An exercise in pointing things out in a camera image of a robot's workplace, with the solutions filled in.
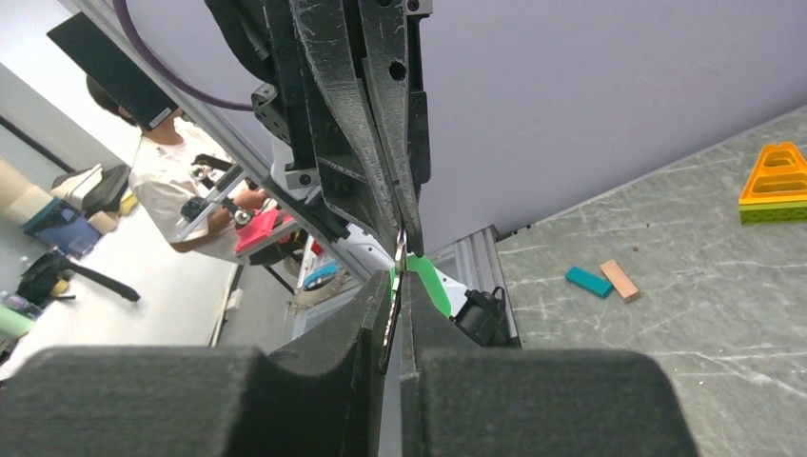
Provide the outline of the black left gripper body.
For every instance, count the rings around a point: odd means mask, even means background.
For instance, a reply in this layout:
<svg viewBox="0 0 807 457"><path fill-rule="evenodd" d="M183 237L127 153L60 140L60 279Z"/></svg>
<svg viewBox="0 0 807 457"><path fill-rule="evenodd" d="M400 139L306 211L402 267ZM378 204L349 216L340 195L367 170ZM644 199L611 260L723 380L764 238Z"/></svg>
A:
<svg viewBox="0 0 807 457"><path fill-rule="evenodd" d="M260 80L261 86L251 96L255 117L291 150L291 160L283 166L280 176L267 179L266 184L299 220L327 241L335 242L346 237L349 225L356 224L335 213L326 203L323 191L326 168L317 154L341 152L347 142L317 92L293 19L292 2L210 1L207 8L236 59ZM356 75L390 181L369 97L361 1L341 2ZM408 154L419 206L422 186L431 176L420 25L432 8L427 1L403 2L408 45Z"/></svg>

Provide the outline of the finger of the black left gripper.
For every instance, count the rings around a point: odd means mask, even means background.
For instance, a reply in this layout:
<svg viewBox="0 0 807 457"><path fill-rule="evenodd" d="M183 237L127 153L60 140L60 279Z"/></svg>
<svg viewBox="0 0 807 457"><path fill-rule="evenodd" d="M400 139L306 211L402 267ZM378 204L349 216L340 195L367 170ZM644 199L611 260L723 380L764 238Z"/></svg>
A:
<svg viewBox="0 0 807 457"><path fill-rule="evenodd" d="M423 227L408 154L407 24L403 1L359 3L369 97L400 229L408 248L423 255Z"/></svg>
<svg viewBox="0 0 807 457"><path fill-rule="evenodd" d="M396 248L399 221L377 135L356 75L341 1L293 1L293 19L317 92L347 146L319 152L326 168L324 198L335 213L372 234L387 252Z"/></svg>

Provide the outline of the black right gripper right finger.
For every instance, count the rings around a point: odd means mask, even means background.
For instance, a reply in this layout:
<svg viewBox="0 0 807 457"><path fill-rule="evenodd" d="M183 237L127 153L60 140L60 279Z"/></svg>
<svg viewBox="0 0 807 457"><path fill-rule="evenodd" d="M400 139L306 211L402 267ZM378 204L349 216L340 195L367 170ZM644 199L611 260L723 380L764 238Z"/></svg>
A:
<svg viewBox="0 0 807 457"><path fill-rule="evenodd" d="M401 281L406 456L695 456L667 375L620 349L482 348Z"/></svg>

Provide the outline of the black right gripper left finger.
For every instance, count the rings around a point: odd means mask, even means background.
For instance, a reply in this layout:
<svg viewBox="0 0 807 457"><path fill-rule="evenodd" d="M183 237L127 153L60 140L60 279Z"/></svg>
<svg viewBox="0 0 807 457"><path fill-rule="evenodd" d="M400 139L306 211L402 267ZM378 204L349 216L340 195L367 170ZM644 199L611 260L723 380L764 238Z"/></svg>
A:
<svg viewBox="0 0 807 457"><path fill-rule="evenodd" d="M271 353L60 347L1 396L5 456L372 456L390 276Z"/></svg>

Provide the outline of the green key tag keyring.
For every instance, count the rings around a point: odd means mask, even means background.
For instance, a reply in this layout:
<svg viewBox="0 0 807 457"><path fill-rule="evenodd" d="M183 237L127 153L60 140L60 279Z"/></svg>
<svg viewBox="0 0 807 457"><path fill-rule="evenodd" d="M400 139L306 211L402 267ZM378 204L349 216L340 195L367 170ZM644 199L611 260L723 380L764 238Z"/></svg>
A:
<svg viewBox="0 0 807 457"><path fill-rule="evenodd" d="M444 281L433 262L426 257L409 255L406 270L417 273L434 307L446 318L452 316L452 305Z"/></svg>

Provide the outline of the silver metal key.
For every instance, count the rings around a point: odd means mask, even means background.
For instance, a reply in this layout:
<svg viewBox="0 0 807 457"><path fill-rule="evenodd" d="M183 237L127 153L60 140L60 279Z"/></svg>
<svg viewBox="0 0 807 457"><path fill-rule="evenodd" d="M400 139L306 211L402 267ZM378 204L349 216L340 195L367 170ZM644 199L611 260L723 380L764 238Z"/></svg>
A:
<svg viewBox="0 0 807 457"><path fill-rule="evenodd" d="M390 286L390 309L384 328L384 338L382 341L382 354L379 360L379 372L386 375L390 358L392 354L392 346L394 343L394 334L397 328L398 319L402 305L402 280L404 272L406 271L407 260L407 233L401 228L397 235L396 249L393 257L394 265L390 270L391 286Z"/></svg>

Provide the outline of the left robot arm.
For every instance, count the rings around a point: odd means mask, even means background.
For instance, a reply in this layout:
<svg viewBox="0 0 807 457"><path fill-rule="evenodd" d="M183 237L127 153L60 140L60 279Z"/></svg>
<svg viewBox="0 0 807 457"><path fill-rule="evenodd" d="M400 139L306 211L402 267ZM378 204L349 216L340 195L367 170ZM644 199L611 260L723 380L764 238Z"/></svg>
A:
<svg viewBox="0 0 807 457"><path fill-rule="evenodd" d="M424 255L431 176L419 1L210 1L221 34L260 80L255 117L288 148L266 184L353 274L420 274L447 317L469 289Z"/></svg>

